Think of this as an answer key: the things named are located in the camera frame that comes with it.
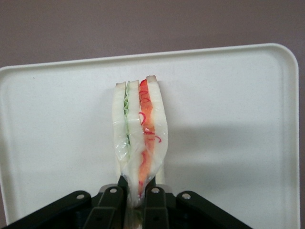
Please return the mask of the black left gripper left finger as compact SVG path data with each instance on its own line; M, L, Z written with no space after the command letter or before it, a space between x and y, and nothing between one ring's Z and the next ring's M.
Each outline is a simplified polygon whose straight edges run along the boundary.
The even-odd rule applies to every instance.
M122 229L127 181L105 185L92 197L74 191L9 224L10 229Z

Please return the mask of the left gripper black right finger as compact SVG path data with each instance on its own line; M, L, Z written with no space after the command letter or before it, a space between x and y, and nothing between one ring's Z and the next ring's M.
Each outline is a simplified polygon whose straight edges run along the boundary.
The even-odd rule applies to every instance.
M153 179L146 187L144 229L249 229L250 226L193 191L177 196Z

